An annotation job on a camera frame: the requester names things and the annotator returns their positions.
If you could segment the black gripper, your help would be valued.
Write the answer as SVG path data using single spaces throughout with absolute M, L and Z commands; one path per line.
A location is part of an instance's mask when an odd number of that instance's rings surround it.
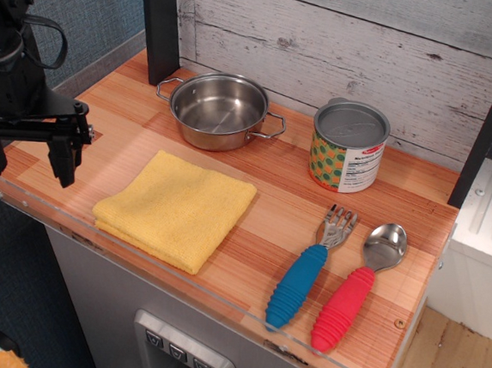
M 0 54 L 0 176 L 8 164 L 8 140 L 48 142 L 49 161 L 62 188 L 75 183 L 82 146 L 92 143 L 88 106 L 46 84 L 42 68 L 23 56 Z

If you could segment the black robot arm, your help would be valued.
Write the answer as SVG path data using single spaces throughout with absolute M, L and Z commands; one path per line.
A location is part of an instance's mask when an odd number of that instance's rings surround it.
M 88 105 L 54 92 L 46 70 L 59 68 L 67 56 L 64 41 L 53 63 L 40 59 L 33 26 L 59 31 L 45 17 L 27 12 L 33 0 L 0 0 L 0 176 L 8 164 L 6 141 L 44 142 L 54 177 L 63 188 L 75 182 L 82 148 L 94 138 Z

